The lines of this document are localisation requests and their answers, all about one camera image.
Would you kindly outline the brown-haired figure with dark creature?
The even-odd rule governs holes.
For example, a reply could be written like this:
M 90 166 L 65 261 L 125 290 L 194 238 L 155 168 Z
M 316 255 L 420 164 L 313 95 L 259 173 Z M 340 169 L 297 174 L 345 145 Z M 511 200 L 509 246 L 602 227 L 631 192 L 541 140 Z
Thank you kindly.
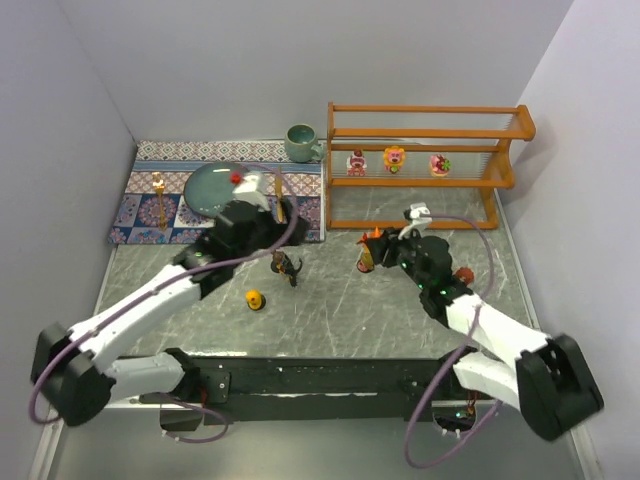
M 270 262 L 270 269 L 273 273 L 282 275 L 293 288 L 298 285 L 297 276 L 302 270 L 303 260 L 300 259 L 298 264 L 295 265 L 293 260 L 281 250 L 275 250 L 272 252 L 272 258 Z

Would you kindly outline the yellow duck toy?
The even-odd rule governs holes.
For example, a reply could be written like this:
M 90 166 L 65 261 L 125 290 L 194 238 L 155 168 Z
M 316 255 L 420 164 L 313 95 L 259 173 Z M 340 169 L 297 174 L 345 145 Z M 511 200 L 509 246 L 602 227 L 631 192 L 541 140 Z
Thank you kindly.
M 259 290 L 247 291 L 245 300 L 252 311 L 260 311 L 266 306 L 266 297 Z

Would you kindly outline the pink bear strawberry cake toy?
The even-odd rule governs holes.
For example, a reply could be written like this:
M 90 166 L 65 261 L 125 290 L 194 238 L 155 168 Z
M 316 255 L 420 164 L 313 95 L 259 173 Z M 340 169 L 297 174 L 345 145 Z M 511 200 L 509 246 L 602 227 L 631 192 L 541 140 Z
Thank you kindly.
M 347 175 L 349 177 L 363 177 L 366 175 L 367 162 L 361 149 L 354 150 L 346 160 Z

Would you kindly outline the pink flower bear toy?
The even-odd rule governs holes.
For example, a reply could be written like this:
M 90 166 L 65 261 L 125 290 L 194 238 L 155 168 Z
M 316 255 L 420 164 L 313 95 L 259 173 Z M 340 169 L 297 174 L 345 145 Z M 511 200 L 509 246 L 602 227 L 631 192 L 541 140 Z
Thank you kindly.
M 401 171 L 406 160 L 406 153 L 402 147 L 390 146 L 383 152 L 384 168 L 391 174 Z

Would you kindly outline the pink bear donut toy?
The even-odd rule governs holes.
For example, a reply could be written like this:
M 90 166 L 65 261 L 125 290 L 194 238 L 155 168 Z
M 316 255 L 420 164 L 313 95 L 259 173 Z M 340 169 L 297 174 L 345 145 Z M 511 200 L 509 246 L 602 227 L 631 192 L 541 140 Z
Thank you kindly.
M 446 177 L 449 175 L 451 163 L 442 154 L 434 154 L 429 161 L 430 174 L 434 177 Z

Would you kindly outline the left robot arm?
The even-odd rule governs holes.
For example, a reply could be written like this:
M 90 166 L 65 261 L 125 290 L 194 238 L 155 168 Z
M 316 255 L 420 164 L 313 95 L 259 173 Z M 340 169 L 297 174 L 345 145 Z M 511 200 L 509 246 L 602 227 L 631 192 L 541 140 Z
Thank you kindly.
M 158 323 L 227 283 L 237 265 L 282 246 L 305 242 L 309 222 L 296 202 L 283 201 L 284 222 L 268 206 L 233 200 L 148 283 L 119 303 L 66 329 L 54 323 L 37 338 L 29 403 L 44 397 L 70 427 L 87 423 L 110 402 L 143 384 L 149 393 L 186 390 L 197 380 L 188 356 L 163 353 L 116 365 Z

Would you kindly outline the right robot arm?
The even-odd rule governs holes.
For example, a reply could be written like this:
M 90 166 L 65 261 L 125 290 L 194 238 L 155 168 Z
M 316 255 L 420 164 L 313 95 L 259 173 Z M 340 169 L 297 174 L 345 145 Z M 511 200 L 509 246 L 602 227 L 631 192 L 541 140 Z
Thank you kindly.
M 463 388 L 517 409 L 546 441 L 603 410 L 604 399 L 578 343 L 526 327 L 484 302 L 454 275 L 447 241 L 417 231 L 401 237 L 387 229 L 364 244 L 374 264 L 398 266 L 417 285 L 431 318 L 482 346 L 453 365 Z

